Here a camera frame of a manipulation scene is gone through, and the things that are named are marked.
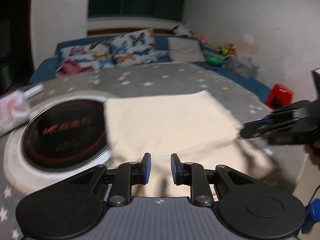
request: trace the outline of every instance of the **red box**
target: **red box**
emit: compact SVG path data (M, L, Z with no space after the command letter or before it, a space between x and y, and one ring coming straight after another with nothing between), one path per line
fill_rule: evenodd
M275 84L265 104L278 109L291 104L293 92L281 84Z

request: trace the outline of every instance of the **blue handle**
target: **blue handle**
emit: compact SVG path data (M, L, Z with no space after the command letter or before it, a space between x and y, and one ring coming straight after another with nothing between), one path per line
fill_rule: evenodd
M317 222L320 222L320 199L318 198L306 206L306 220L302 225L301 233L309 232Z

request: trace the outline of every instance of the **green toy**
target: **green toy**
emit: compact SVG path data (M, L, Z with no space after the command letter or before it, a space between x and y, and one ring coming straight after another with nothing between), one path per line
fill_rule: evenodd
M206 57L205 59L207 60L207 63L209 63L210 65L221 66L226 58L221 55L215 55Z

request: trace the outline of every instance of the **black round pad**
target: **black round pad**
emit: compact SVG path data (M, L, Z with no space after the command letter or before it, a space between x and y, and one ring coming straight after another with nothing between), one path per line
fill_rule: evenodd
M79 236L94 227L102 216L102 203L93 194L48 194L47 198L39 194L39 200L43 201L37 201L34 194L22 199L16 209L21 231L31 238Z
M226 195L219 201L219 214L234 232L254 239L281 239L297 234L305 208L293 195L274 191L248 191Z
M260 218L272 218L283 211L282 204L276 199L269 197L255 197L246 203L247 210Z
M67 171L107 148L103 103L66 101L39 114L23 137L26 160L43 171Z

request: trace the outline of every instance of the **cream cloth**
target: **cream cloth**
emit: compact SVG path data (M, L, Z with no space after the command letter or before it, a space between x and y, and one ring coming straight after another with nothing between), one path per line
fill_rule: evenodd
M108 141L115 166L151 153L149 184L138 195L189 196L190 187L173 184L170 155L206 169L225 164L257 179L271 162L245 140L241 124L209 92L191 95L109 98L105 102Z

